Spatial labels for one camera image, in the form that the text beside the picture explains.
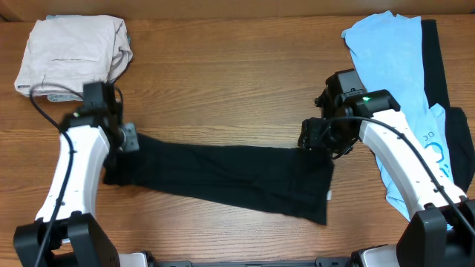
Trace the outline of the black t-shirt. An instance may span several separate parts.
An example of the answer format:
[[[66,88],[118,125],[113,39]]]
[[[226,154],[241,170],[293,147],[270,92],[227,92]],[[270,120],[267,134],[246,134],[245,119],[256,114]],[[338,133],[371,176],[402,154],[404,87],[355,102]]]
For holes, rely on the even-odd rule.
[[[326,151],[176,144],[145,135],[138,143],[138,151],[117,155],[106,184],[327,223],[334,165]]]

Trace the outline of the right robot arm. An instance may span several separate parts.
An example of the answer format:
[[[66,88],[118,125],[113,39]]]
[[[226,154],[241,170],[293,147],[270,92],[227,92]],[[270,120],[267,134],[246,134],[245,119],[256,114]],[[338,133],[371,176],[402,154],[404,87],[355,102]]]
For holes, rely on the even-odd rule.
[[[397,244],[321,258],[317,266],[474,267],[474,201],[439,170],[437,154],[421,146],[394,97],[387,90],[367,91],[349,69],[326,80],[315,105],[321,118],[303,121],[299,147],[323,148],[337,159],[363,142],[387,170],[410,215]]]

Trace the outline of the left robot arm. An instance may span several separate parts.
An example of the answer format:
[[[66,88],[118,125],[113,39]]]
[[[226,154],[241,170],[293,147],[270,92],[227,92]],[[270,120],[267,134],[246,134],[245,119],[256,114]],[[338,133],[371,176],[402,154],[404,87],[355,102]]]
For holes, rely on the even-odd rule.
[[[60,154],[35,221],[16,228],[23,266],[147,266],[143,252],[120,254],[95,218],[101,170],[120,153],[137,151],[134,124],[123,122],[123,95],[112,84],[84,85],[82,106],[54,122]]]

